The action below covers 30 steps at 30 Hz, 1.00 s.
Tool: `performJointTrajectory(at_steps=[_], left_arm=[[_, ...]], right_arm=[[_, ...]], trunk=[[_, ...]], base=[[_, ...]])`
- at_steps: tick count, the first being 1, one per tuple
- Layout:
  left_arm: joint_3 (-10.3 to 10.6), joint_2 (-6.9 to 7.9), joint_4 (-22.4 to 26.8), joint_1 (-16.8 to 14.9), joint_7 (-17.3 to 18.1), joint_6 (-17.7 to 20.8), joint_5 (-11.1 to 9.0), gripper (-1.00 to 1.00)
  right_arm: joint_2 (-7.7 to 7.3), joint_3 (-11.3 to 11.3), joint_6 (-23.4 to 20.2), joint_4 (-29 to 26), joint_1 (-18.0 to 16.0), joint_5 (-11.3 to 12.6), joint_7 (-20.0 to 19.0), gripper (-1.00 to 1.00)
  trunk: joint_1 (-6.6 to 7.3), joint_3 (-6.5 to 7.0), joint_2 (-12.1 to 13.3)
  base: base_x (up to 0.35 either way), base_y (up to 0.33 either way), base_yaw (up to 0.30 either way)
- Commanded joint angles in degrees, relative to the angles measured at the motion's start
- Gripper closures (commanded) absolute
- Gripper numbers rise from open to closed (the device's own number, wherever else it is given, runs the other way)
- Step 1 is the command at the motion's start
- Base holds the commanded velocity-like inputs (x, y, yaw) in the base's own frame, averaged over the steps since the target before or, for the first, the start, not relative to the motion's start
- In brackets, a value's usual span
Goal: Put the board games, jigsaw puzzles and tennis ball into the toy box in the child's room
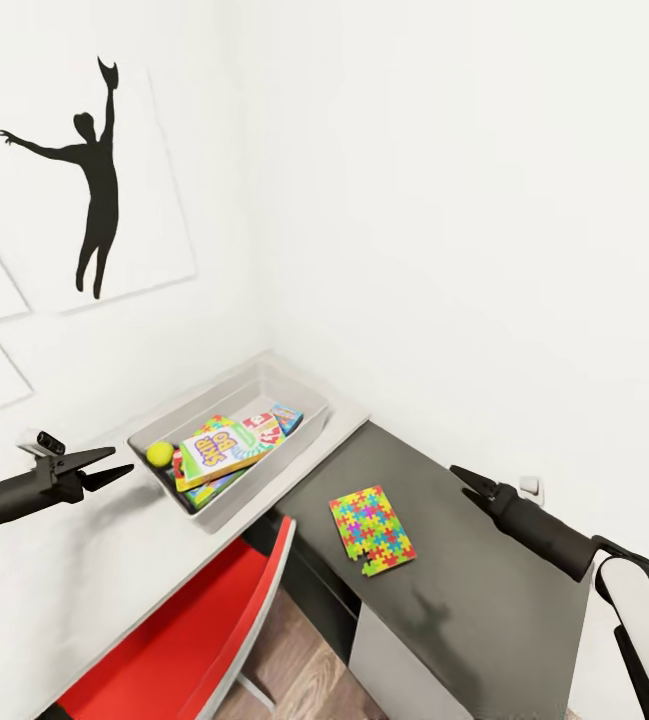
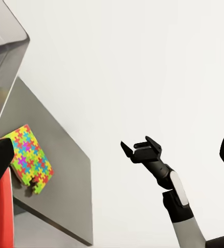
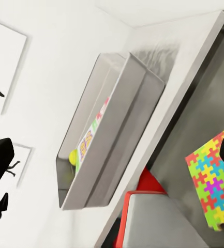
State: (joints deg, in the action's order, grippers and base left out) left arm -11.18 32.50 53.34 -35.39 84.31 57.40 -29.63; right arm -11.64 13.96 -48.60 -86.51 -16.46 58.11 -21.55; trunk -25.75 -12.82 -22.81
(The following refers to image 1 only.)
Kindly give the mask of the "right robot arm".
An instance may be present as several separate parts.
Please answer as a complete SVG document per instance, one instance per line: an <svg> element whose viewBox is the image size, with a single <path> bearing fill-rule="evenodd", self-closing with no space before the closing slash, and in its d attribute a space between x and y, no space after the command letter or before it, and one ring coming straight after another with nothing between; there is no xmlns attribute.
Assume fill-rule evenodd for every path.
<svg viewBox="0 0 649 720"><path fill-rule="evenodd" d="M621 625L614 636L645 720L649 720L649 559L593 535L590 539L544 510L543 477L522 476L520 491L459 465L451 473L471 489L462 492L493 520L500 532L570 575L583 580L599 549L609 553L595 568L597 593L610 603Z"/></svg>

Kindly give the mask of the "jigsaw puzzle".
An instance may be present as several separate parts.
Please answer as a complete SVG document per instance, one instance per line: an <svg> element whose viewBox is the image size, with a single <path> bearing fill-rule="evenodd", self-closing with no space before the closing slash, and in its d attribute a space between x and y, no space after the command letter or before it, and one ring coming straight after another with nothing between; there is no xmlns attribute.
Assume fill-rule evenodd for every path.
<svg viewBox="0 0 649 720"><path fill-rule="evenodd" d="M329 502L349 558L357 560L365 551L368 563L362 574L374 576L416 558L416 552L402 529L380 486Z"/></svg>
<svg viewBox="0 0 649 720"><path fill-rule="evenodd" d="M228 422L228 419L225 419L225 417L215 415L202 429L199 429L199 431L194 434L194 438L198 438L198 436L202 436L202 434L208 434L208 432L214 432L214 430L230 424L232 424L232 422Z"/></svg>

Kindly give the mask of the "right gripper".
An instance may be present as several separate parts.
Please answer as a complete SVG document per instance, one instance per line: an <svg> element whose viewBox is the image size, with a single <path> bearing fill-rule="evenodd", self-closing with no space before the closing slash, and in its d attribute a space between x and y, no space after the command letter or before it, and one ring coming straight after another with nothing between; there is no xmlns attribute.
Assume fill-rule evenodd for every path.
<svg viewBox="0 0 649 720"><path fill-rule="evenodd" d="M500 532L547 560L557 533L565 526L564 521L519 497L517 488L509 483L496 483L459 465L451 465L450 470L471 487L463 487L465 497L490 515Z"/></svg>

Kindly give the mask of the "tennis ball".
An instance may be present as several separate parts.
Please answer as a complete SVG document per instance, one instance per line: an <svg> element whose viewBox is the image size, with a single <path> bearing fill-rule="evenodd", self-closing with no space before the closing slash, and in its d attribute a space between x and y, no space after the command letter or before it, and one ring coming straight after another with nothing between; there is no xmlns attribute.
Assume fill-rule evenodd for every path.
<svg viewBox="0 0 649 720"><path fill-rule="evenodd" d="M175 449L168 442L157 442L150 446L147 451L147 462L155 468L164 468L172 463Z"/></svg>

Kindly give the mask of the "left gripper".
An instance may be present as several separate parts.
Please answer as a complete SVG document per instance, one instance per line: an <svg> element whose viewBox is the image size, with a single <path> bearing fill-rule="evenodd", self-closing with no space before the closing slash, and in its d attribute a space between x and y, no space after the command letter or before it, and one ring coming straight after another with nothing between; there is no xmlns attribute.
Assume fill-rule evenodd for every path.
<svg viewBox="0 0 649 720"><path fill-rule="evenodd" d="M92 493L130 473L134 464L91 475L82 470L115 453L114 446L106 446L36 460L32 472L0 481L0 520L16 520L61 502L73 505L84 499L84 490Z"/></svg>

